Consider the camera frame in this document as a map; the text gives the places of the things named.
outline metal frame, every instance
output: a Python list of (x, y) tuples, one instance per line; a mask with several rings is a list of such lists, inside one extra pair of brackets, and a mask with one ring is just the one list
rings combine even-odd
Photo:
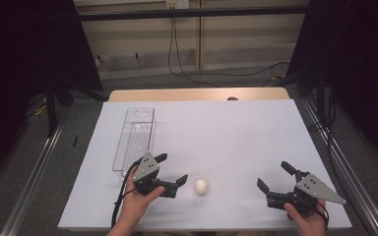
[(38, 158), (38, 161), (35, 165), (35, 168), (32, 171), (29, 181), (27, 185), (24, 187), (21, 196), (19, 197), (17, 204), (15, 205), (14, 209), (12, 210), (10, 216), (8, 217), (4, 228), (2, 229), (0, 236), (15, 236), (20, 229), (20, 226), (23, 222), (24, 216), (27, 213), (27, 210), (32, 202), (33, 195), (35, 190), (38, 187), (39, 180), (43, 174), (43, 169), (45, 168), (48, 159), (51, 157), (53, 153), (54, 147), (57, 144), (58, 138), (60, 137), (62, 128), (67, 120), (68, 114), (70, 111), (70, 107), (64, 108), (63, 112), (61, 112), (60, 123), (55, 129), (53, 135), (47, 138), (47, 141), (42, 149), (42, 152)]
[[(320, 124), (320, 119), (318, 118), (315, 104), (310, 100), (309, 97), (303, 98), (303, 102), (313, 122), (317, 124), (317, 127), (320, 129), (321, 138), (324, 139), (324, 142), (326, 144), (328, 144), (330, 131), (323, 129), (322, 125)], [(375, 205), (373, 200), (368, 195), (367, 191), (364, 189), (363, 185), (358, 180), (357, 176), (349, 165), (346, 156), (332, 136), (330, 137), (329, 148), (331, 149), (333, 159), (342, 171), (342, 174), (345, 177), (348, 186), (350, 187), (359, 205), (366, 214), (366, 217), (369, 220), (374, 231), (376, 232), (376, 235), (378, 235), (378, 207)]]
[(336, 5), (325, 6), (280, 6), (258, 8), (212, 8), (212, 9), (176, 9), (134, 12), (88, 12), (77, 15), (34, 15), (29, 19), (47, 19), (50, 21), (117, 21), (161, 18), (196, 18), (196, 17), (231, 17), (255, 15), (284, 15), (307, 13), (331, 13)]

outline egg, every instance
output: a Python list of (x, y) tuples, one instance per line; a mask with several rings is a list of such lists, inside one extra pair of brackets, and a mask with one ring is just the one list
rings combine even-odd
[(197, 179), (195, 182), (195, 192), (198, 195), (206, 195), (208, 192), (208, 182), (205, 179)]

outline wire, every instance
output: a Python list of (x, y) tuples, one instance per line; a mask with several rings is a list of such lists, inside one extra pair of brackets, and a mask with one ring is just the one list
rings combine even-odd
[(31, 116), (39, 116), (45, 109), (47, 108), (47, 101), (46, 99), (44, 99), (41, 103), (41, 105), (39, 106), (39, 108), (33, 112), (32, 114), (28, 114), (26, 115), (26, 117), (31, 117)]
[(127, 174), (125, 175), (125, 178), (124, 178), (124, 182), (122, 182), (122, 186), (121, 186), (121, 191), (119, 192), (119, 195), (118, 195), (118, 200), (116, 201), (115, 203), (115, 207), (113, 209), (113, 213), (112, 213), (112, 219), (111, 219), (111, 228), (115, 225), (116, 223), (116, 216), (118, 215), (118, 211), (119, 211), (119, 207), (121, 206), (121, 203), (122, 203), (122, 200), (124, 199), (124, 197), (133, 192), (135, 189), (131, 190), (131, 191), (128, 191), (127, 193), (125, 193), (124, 195), (122, 193), (124, 193), (124, 190), (125, 190), (125, 185), (127, 183), (127, 180), (128, 180), (128, 176), (130, 175), (131, 173), (131, 170), (134, 168), (134, 166), (140, 164), (141, 162), (141, 158), (136, 160), (131, 166), (130, 168), (128, 169), (127, 171)]
[(327, 114), (325, 115), (326, 122), (316, 122), (310, 126), (307, 127), (307, 130), (309, 132), (314, 132), (314, 131), (322, 131), (325, 129), (331, 130), (331, 127), (334, 124), (334, 121), (336, 120), (337, 117), (337, 109), (336, 109), (336, 100), (334, 97), (334, 92), (331, 89), (330, 90), (330, 97), (329, 97), (329, 102), (328, 102), (328, 111)]
[(324, 210), (325, 214), (327, 215), (327, 221), (330, 221), (330, 215), (328, 214), (328, 211), (327, 211), (327, 209), (325, 208), (325, 206), (322, 205), (320, 202), (317, 202), (317, 204), (318, 204), (319, 206), (322, 207), (322, 209)]
[(325, 221), (325, 229), (328, 229), (328, 223), (329, 223), (329, 218), (325, 216), (323, 213), (321, 213), (318, 209), (314, 209), (314, 211), (319, 214)]
[[(173, 44), (173, 35), (174, 35), (174, 41), (175, 41), (175, 45), (176, 45), (177, 60), (178, 60), (178, 62), (179, 62), (180, 71), (182, 72), (183, 75), (175, 74), (175, 73), (171, 70), (171, 67), (170, 67), (170, 53), (171, 53), (171, 45)], [(182, 64), (181, 64), (181, 62), (180, 62), (179, 46), (178, 46), (178, 44), (177, 44), (176, 20), (175, 20), (174, 18), (171, 18), (171, 37), (170, 37), (170, 47), (169, 47), (169, 49), (168, 49), (168, 70), (170, 71), (170, 73), (171, 73), (172, 75), (174, 75), (174, 76), (178, 76), (178, 77), (185, 77), (185, 78), (187, 78), (187, 79), (188, 79), (189, 81), (191, 81), (191, 82), (200, 83), (200, 84), (204, 84), (204, 85), (207, 85), (207, 86), (212, 86), (212, 87), (219, 88), (219, 86), (214, 85), (214, 84), (211, 84), (211, 83), (207, 83), (207, 82), (202, 82), (202, 81), (193, 80), (192, 78), (189, 77), (188, 74), (186, 74), (186, 73), (183, 71)]]
[[(265, 68), (263, 70), (260, 70), (260, 71), (257, 71), (257, 72), (253, 72), (253, 73), (248, 73), (248, 74), (228, 74), (228, 73), (212, 73), (212, 72), (186, 73), (186, 72), (183, 71), (182, 65), (181, 65), (181, 61), (180, 61), (179, 46), (178, 46), (178, 42), (177, 42), (177, 27), (176, 27), (176, 21), (175, 21), (174, 18), (171, 19), (171, 23), (172, 23), (172, 25), (171, 25), (171, 37), (170, 37), (170, 46), (169, 46), (169, 49), (168, 49), (167, 64), (168, 64), (168, 70), (174, 76), (185, 77), (185, 78), (189, 79), (192, 82), (201, 83), (201, 84), (205, 84), (205, 85), (212, 86), (212, 87), (218, 87), (217, 85), (213, 85), (213, 84), (210, 84), (210, 83), (193, 80), (193, 79), (189, 78), (189, 76), (205, 75), (205, 76), (248, 77), (248, 76), (259, 75), (259, 74), (262, 74), (262, 73), (267, 72), (267, 71), (270, 70), (271, 71), (271, 76), (269, 77), (269, 79), (266, 82), (264, 82), (261, 85), (261, 87), (263, 87), (263, 86), (265, 86), (272, 79), (272, 77), (273, 77), (273, 69), (275, 67), (277, 67), (279, 65), (283, 65), (283, 64), (289, 64), (289, 62), (279, 62), (279, 63), (276, 63), (276, 64), (274, 64), (274, 65), (272, 65), (272, 66), (270, 66), (268, 68)], [(174, 73), (171, 70), (171, 67), (170, 67), (170, 54), (171, 54), (171, 47), (172, 47), (172, 44), (173, 44), (173, 34), (174, 34), (174, 42), (175, 42), (175, 46), (176, 46), (177, 59), (178, 59), (178, 62), (179, 62), (179, 67), (180, 67), (180, 71), (181, 71), (182, 75)]]

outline clear plastic container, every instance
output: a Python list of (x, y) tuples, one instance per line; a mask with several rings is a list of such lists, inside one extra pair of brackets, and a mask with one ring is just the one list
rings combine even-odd
[(112, 170), (121, 180), (134, 161), (153, 151), (156, 130), (155, 109), (129, 108), (125, 117)]

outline human hand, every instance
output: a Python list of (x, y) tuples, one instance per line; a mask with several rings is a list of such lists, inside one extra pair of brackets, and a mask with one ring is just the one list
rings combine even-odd
[[(316, 210), (324, 214), (325, 200), (318, 200)], [(291, 204), (285, 204), (284, 209), (293, 219), (297, 227), (299, 236), (324, 236), (326, 229), (325, 219), (315, 211), (309, 212), (307, 215), (300, 214)]]
[(137, 170), (137, 167), (138, 166), (134, 166), (130, 172), (130, 175), (128, 176), (121, 213), (119, 214), (118, 221), (108, 235), (130, 235), (134, 227), (140, 221), (140, 218), (146, 212), (149, 204), (160, 197), (164, 192), (164, 187), (160, 186), (145, 196), (139, 194), (135, 190), (136, 186), (132, 178)]

